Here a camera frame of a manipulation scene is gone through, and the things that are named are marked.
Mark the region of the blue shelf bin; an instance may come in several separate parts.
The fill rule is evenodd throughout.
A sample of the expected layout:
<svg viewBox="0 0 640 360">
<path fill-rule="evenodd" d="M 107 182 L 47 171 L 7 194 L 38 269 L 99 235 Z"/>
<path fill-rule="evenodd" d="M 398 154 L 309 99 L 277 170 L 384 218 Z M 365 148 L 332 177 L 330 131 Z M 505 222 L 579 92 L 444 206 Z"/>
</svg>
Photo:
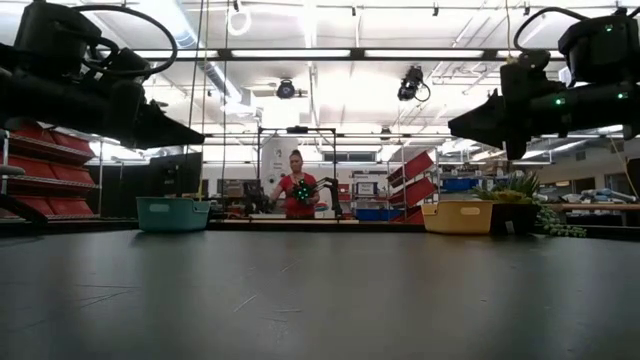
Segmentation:
<svg viewBox="0 0 640 360">
<path fill-rule="evenodd" d="M 479 185 L 475 178 L 444 178 L 441 180 L 441 191 L 444 193 L 467 192 Z"/>
</svg>

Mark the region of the blue storage bin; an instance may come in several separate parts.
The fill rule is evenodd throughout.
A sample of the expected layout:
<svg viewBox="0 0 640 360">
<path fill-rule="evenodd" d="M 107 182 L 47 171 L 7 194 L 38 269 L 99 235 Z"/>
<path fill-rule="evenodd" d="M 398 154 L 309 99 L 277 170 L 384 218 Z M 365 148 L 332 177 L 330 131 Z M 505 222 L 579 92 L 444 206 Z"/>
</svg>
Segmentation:
<svg viewBox="0 0 640 360">
<path fill-rule="evenodd" d="M 355 217 L 359 221 L 388 222 L 403 215 L 404 211 L 386 208 L 358 208 Z"/>
</svg>

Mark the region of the yellow plastic bin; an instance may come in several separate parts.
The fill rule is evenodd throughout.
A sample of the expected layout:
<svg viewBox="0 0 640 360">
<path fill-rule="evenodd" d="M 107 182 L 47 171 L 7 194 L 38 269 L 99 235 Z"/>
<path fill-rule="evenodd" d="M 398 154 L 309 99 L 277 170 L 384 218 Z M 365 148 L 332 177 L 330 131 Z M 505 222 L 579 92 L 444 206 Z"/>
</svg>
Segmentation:
<svg viewBox="0 0 640 360">
<path fill-rule="evenodd" d="M 486 235 L 490 232 L 491 201 L 440 201 L 423 204 L 421 212 L 428 232 L 452 235 Z"/>
</svg>

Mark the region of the brown cardboard box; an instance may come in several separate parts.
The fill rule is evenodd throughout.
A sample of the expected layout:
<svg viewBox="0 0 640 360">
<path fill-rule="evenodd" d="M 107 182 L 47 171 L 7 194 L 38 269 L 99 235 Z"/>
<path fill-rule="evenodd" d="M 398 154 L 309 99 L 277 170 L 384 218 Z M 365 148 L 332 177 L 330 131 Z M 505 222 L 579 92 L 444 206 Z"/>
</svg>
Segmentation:
<svg viewBox="0 0 640 360">
<path fill-rule="evenodd" d="M 218 179 L 217 193 L 224 197 L 243 197 L 244 183 L 242 179 Z"/>
</svg>

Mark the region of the person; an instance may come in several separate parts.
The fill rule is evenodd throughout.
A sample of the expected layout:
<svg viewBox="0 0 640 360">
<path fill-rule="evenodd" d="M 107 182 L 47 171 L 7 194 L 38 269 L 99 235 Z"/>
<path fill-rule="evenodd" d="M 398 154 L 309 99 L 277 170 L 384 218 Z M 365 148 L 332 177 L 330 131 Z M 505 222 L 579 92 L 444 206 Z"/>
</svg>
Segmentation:
<svg viewBox="0 0 640 360">
<path fill-rule="evenodd" d="M 303 171 L 303 158 L 299 150 L 293 150 L 289 156 L 291 172 L 282 177 L 269 196 L 269 200 L 275 203 L 282 193 L 285 194 L 284 209 L 287 219 L 309 220 L 315 218 L 315 205 L 319 202 L 319 193 L 314 190 L 304 200 L 296 197 L 296 189 L 300 183 L 315 185 L 316 178 Z"/>
</svg>

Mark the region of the black diagonal strut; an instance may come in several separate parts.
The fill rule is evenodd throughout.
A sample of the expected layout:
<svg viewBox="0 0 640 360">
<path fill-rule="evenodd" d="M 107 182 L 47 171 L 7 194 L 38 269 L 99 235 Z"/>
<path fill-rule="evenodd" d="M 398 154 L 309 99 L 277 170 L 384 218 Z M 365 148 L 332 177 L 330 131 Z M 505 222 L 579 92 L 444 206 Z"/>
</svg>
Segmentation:
<svg viewBox="0 0 640 360">
<path fill-rule="evenodd" d="M 25 220 L 15 226 L 16 230 L 36 230 L 45 227 L 49 220 L 36 208 L 6 194 L 0 194 L 0 209 L 7 210 Z"/>
</svg>

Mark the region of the tilted red bin rack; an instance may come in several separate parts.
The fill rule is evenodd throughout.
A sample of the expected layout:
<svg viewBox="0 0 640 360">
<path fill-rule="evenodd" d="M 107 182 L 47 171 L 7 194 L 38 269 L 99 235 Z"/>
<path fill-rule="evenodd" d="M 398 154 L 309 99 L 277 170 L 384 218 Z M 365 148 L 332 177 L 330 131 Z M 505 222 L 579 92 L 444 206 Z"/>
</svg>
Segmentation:
<svg viewBox="0 0 640 360">
<path fill-rule="evenodd" d="M 421 205 L 437 193 L 432 174 L 435 169 L 432 157 L 422 151 L 387 176 L 390 222 L 423 224 Z"/>
</svg>

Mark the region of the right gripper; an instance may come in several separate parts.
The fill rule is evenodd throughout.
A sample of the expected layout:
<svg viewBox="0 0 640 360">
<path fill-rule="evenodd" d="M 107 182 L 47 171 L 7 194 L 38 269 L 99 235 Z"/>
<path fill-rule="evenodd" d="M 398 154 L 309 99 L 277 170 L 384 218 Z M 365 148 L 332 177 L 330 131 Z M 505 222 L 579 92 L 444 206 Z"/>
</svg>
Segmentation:
<svg viewBox="0 0 640 360">
<path fill-rule="evenodd" d="M 568 134 L 564 84 L 502 85 L 502 95 L 494 90 L 487 101 L 448 122 L 453 136 L 485 145 L 504 142 L 508 160 L 519 160 L 532 137 Z"/>
</svg>

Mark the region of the white column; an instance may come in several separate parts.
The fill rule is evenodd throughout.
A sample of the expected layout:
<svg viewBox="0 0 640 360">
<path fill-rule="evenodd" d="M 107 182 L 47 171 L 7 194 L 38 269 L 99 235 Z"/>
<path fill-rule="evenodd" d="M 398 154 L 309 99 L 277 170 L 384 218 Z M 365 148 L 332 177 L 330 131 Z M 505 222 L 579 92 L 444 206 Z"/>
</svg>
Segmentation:
<svg viewBox="0 0 640 360">
<path fill-rule="evenodd" d="M 261 147 L 260 179 L 264 193 L 270 196 L 282 177 L 290 173 L 289 156 L 298 148 L 295 138 L 273 136 Z"/>
</svg>

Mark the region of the potted artificial plant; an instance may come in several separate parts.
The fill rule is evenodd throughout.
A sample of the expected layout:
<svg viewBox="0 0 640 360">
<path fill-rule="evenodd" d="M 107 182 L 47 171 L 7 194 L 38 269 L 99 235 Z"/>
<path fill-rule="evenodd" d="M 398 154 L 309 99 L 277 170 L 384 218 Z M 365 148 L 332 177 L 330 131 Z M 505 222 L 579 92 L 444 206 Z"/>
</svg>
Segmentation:
<svg viewBox="0 0 640 360">
<path fill-rule="evenodd" d="M 585 229 L 568 225 L 558 213 L 538 199 L 540 182 L 535 172 L 512 174 L 490 189 L 476 186 L 471 193 L 492 203 L 491 232 L 522 235 L 542 233 L 549 236 L 585 237 Z"/>
</svg>

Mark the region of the wooden bench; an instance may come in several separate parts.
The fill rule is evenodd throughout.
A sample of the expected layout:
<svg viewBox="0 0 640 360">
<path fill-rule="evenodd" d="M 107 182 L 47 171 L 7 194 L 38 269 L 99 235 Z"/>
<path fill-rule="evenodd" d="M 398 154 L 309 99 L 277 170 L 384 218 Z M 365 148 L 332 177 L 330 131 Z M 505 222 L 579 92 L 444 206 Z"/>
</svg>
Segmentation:
<svg viewBox="0 0 640 360">
<path fill-rule="evenodd" d="M 640 211 L 640 204 L 615 204 L 615 203 L 562 203 L 562 204 L 545 204 L 554 211 Z"/>
</svg>

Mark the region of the black overhead frame bar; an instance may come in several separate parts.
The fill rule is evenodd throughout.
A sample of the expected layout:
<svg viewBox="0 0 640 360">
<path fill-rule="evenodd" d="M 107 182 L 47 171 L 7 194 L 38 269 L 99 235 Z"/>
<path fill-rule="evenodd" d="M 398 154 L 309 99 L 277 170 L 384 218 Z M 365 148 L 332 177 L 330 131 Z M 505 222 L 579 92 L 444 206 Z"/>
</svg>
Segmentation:
<svg viewBox="0 0 640 360">
<path fill-rule="evenodd" d="M 177 51 L 177 61 L 505 61 L 520 51 L 475 48 L 269 48 Z"/>
</svg>

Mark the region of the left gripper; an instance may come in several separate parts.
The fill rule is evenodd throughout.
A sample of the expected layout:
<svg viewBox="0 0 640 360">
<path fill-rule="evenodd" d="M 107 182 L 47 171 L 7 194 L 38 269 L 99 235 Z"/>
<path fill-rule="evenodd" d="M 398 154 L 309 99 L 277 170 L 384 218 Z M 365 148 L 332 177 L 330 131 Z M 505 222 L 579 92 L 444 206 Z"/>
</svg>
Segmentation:
<svg viewBox="0 0 640 360">
<path fill-rule="evenodd" d="M 116 82 L 111 88 L 107 136 L 138 149 L 201 145 L 205 141 L 203 134 L 169 118 L 155 102 L 145 104 L 144 89 L 135 82 Z"/>
</svg>

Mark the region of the teal plastic bin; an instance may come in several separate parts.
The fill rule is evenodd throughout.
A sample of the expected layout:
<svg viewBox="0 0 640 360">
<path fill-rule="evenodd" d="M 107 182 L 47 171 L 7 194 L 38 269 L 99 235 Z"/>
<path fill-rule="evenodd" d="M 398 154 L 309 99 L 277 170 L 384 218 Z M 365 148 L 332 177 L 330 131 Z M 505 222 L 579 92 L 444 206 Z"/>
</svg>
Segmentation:
<svg viewBox="0 0 640 360">
<path fill-rule="evenodd" d="M 146 232 L 189 232 L 204 230 L 210 203 L 191 198 L 138 197 L 139 229 Z"/>
</svg>

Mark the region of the shelf rack with red bins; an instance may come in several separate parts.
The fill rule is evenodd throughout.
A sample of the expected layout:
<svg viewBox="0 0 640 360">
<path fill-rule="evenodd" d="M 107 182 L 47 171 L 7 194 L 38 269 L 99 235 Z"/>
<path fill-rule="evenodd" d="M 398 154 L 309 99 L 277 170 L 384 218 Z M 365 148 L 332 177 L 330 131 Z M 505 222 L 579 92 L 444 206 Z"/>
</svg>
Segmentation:
<svg viewBox="0 0 640 360">
<path fill-rule="evenodd" d="M 14 197 L 51 220 L 95 216 L 87 197 L 100 189 L 86 164 L 96 154 L 89 142 L 39 123 L 0 129 L 0 165 L 23 168 L 23 176 L 0 176 L 0 194 Z M 0 209 L 0 219 L 16 215 Z"/>
</svg>

